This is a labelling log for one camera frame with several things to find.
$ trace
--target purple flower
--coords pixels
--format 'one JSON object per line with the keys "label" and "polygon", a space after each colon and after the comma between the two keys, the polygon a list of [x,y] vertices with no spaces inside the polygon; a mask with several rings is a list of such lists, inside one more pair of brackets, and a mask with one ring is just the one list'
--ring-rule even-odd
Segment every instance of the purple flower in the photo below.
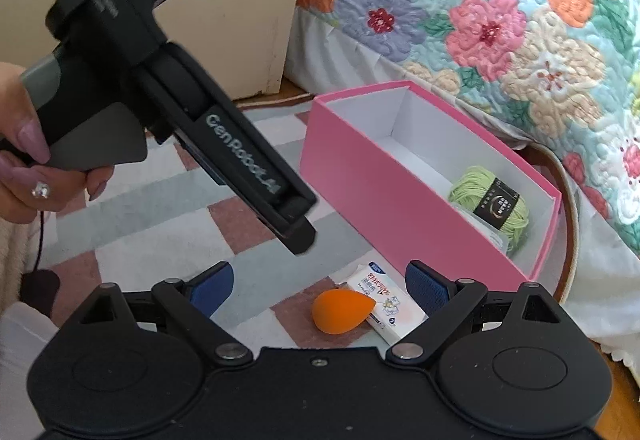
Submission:
{"label": "purple flower", "polygon": [[335,0],[334,13],[345,34],[391,61],[408,58],[426,36],[426,13],[411,0]]}

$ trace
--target pink fingernail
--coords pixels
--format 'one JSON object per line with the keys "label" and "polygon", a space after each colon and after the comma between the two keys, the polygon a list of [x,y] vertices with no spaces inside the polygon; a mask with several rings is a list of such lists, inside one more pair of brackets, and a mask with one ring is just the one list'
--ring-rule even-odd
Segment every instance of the pink fingernail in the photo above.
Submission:
{"label": "pink fingernail", "polygon": [[35,119],[31,119],[18,131],[16,139],[22,151],[28,153],[33,160],[44,164],[49,162],[51,152],[44,138],[42,129]]}
{"label": "pink fingernail", "polygon": [[106,182],[100,182],[100,184],[98,184],[98,189],[95,190],[94,194],[92,194],[89,197],[89,202],[93,202],[96,198],[98,198],[102,193],[104,193],[104,190],[107,187],[107,183]]}
{"label": "pink fingernail", "polygon": [[12,180],[30,189],[36,187],[38,182],[47,183],[47,179],[43,175],[28,167],[14,167],[11,173]]}
{"label": "pink fingernail", "polygon": [[0,179],[11,180],[14,177],[14,165],[0,155]]}

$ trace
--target black yarn label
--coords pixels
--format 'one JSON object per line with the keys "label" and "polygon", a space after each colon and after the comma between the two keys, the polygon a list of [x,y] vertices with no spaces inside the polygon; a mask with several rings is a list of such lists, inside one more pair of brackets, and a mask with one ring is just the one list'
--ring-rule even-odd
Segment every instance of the black yarn label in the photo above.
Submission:
{"label": "black yarn label", "polygon": [[474,214],[496,229],[501,229],[513,212],[513,208],[516,207],[519,198],[520,194],[499,178],[495,178],[474,209]]}

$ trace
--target pink box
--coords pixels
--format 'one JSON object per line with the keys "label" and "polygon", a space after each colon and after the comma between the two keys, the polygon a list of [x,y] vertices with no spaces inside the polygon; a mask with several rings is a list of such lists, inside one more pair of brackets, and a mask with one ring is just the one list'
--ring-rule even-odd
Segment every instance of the pink box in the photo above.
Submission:
{"label": "pink box", "polygon": [[[446,198],[470,165],[520,193],[524,243],[508,258]],[[313,186],[398,271],[422,260],[449,279],[491,290],[538,278],[561,194],[485,128],[411,81],[316,97],[300,165]]]}

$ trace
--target floral quilt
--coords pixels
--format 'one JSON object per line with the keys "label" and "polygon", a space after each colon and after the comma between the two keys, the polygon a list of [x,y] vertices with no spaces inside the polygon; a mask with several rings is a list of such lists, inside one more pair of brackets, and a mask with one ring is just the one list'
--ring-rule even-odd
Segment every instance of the floral quilt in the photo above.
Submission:
{"label": "floral quilt", "polygon": [[551,148],[640,254],[639,0],[298,0]]}

